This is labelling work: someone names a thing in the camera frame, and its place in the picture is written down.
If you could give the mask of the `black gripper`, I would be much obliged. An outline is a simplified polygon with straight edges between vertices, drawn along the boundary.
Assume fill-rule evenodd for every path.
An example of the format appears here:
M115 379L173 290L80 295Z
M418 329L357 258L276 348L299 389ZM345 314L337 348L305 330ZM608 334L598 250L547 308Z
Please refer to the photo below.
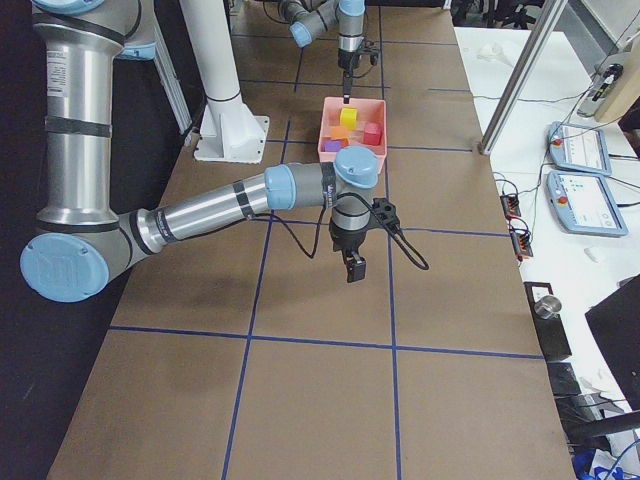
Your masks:
M359 248L364 243L368 230L368 225L348 230L339 227L333 220L329 223L332 250L343 254L348 283L361 281L366 276L366 260L359 254Z
M338 66L343 70L342 77L342 98L343 103L348 105L352 93L352 75L360 65L361 53L358 50L347 51L338 50Z

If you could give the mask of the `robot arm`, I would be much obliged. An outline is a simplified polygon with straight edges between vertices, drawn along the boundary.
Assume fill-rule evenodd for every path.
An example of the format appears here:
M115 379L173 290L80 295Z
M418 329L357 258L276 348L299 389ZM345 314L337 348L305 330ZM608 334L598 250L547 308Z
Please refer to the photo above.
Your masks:
M342 99L351 100L356 69L364 55L365 2L361 0L319 1L315 7L305 1L278 2L278 14L300 48L309 46L321 34L338 27L338 66L342 70Z
M134 207L141 167L113 169L112 87L117 60L158 72L179 122L188 107L150 1L36 1L32 25L46 46L47 201L36 236L23 248L21 274L40 296L62 303L100 293L136 263L181 241L282 211L322 207L351 282L362 280L359 254L375 225L379 165L362 146L332 161L284 164L169 205L161 184L145 183Z

